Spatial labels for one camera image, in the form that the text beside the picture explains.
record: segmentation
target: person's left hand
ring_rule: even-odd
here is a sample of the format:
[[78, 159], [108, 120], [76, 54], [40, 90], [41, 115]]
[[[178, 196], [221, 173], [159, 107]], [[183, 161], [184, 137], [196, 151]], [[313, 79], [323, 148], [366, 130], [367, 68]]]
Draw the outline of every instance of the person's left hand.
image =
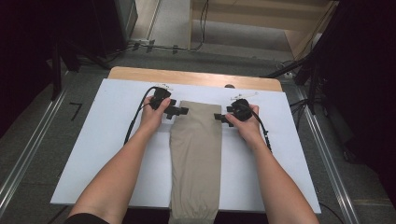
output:
[[140, 120], [139, 130], [146, 131], [150, 134], [155, 133], [158, 127], [161, 125], [161, 120], [163, 118], [163, 111], [171, 103], [170, 98], [164, 99], [158, 109], [154, 110], [149, 104], [149, 100], [153, 96], [146, 97], [144, 101], [145, 107], [143, 107], [142, 119]]

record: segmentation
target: sleeve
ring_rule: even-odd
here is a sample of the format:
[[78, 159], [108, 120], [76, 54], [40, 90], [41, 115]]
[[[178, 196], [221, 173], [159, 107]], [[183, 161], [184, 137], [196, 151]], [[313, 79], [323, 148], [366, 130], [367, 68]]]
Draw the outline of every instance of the sleeve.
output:
[[64, 222], [64, 224], [109, 224], [109, 223], [95, 215], [88, 213], [79, 213], [69, 217]]

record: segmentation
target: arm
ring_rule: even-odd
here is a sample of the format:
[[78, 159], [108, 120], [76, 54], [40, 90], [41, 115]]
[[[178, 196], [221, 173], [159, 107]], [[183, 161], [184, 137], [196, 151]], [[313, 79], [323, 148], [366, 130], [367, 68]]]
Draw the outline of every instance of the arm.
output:
[[101, 169], [79, 196], [70, 217], [90, 213], [109, 223], [121, 223], [134, 192], [146, 145], [161, 125], [163, 111], [170, 99], [163, 100], [157, 110], [145, 106], [140, 126], [131, 139]]
[[[259, 114], [258, 106], [250, 107]], [[269, 222], [318, 223], [304, 195], [265, 145], [259, 122], [254, 117], [241, 122], [230, 114], [226, 115], [226, 119], [238, 128], [254, 153], [262, 200]]]

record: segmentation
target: pant leg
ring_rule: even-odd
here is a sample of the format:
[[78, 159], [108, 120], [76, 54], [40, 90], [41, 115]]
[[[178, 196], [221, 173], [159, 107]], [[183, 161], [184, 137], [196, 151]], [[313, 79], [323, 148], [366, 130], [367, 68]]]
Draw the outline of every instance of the pant leg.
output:
[[182, 101], [187, 116], [171, 128], [172, 195], [170, 224], [213, 223], [219, 210], [221, 105]]

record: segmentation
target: person's right hand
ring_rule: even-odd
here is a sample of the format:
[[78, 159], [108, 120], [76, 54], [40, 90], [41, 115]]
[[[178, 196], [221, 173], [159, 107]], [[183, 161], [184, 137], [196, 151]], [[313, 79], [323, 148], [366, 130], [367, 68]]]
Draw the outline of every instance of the person's right hand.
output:
[[[257, 105], [249, 105], [250, 108], [259, 114], [259, 107]], [[240, 121], [232, 114], [226, 114], [225, 118], [235, 126], [239, 134], [247, 141], [247, 144], [254, 148], [257, 141], [262, 141], [262, 135], [260, 132], [260, 123], [252, 116], [250, 119], [245, 121]]]

